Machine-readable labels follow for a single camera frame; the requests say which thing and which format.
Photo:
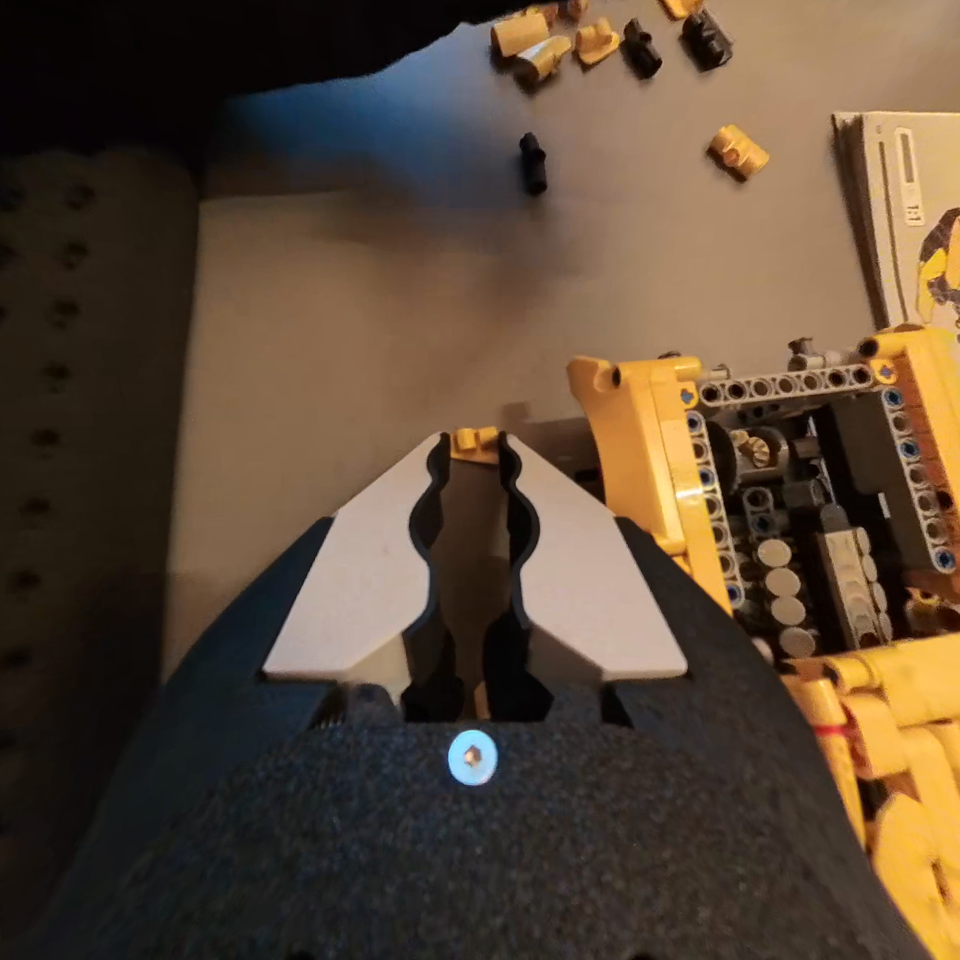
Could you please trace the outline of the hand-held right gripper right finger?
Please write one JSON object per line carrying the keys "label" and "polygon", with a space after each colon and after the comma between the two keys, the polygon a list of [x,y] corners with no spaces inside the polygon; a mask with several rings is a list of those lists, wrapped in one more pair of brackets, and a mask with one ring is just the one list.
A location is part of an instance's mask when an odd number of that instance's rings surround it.
{"label": "hand-held right gripper right finger", "polygon": [[618,518],[531,446],[498,437],[512,638],[521,675],[598,689],[676,679],[688,660]]}

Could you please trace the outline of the instruction booklet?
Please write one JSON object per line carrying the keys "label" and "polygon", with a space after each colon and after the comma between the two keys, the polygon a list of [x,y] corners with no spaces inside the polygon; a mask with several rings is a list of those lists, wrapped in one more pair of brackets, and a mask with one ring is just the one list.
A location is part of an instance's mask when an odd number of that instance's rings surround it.
{"label": "instruction booklet", "polygon": [[959,114],[835,112],[834,149],[875,322],[959,334]]}

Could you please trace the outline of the yellow brick model car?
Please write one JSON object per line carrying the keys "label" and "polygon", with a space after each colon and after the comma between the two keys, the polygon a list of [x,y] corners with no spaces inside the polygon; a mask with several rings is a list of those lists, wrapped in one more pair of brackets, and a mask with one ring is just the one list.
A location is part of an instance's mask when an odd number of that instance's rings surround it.
{"label": "yellow brick model car", "polygon": [[958,371],[904,324],[743,379],[692,356],[567,368],[606,505],[747,630],[856,842],[958,958]]}

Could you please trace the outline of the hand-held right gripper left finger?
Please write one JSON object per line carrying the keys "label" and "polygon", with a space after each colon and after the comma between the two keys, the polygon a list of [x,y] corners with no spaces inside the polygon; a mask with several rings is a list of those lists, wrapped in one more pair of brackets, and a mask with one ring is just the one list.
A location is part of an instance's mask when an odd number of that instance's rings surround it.
{"label": "hand-held right gripper left finger", "polygon": [[444,642],[431,549],[443,527],[450,434],[429,435],[329,519],[263,664],[274,682],[382,688],[393,702],[423,683]]}

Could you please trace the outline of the pile of small yellow bricks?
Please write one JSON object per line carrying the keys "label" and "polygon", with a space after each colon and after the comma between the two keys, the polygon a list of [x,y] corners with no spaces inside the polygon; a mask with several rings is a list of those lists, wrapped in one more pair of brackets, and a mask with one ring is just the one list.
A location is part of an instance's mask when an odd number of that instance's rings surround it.
{"label": "pile of small yellow bricks", "polygon": [[[651,88],[662,71],[664,58],[654,37],[636,16],[616,28],[606,16],[584,17],[593,2],[540,2],[515,9],[489,28],[490,53],[513,70],[522,90],[534,95],[553,83],[565,58],[578,63],[583,76],[614,55],[631,78],[637,91]],[[678,44],[692,66],[702,75],[726,66],[734,53],[734,42],[721,26],[708,2],[656,2],[678,26]],[[762,171],[770,161],[767,150],[740,126],[721,126],[706,147],[706,153],[741,183]],[[530,197],[539,197],[548,186],[546,151],[532,131],[518,144],[522,188]]]}

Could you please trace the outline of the person's left forearm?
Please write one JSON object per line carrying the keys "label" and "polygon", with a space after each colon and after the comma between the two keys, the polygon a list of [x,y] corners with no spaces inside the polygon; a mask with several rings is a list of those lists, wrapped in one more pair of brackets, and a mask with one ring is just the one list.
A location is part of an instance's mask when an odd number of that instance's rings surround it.
{"label": "person's left forearm", "polygon": [[225,100],[378,73],[505,1],[1,3],[2,156],[191,150]]}

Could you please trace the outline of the black dotted rubber mat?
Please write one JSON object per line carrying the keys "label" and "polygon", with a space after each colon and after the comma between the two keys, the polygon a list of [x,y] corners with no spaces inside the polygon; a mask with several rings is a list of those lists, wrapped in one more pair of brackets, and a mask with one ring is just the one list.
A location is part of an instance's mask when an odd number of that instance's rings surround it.
{"label": "black dotted rubber mat", "polygon": [[73,860],[160,672],[199,201],[145,150],[2,158],[2,932]]}

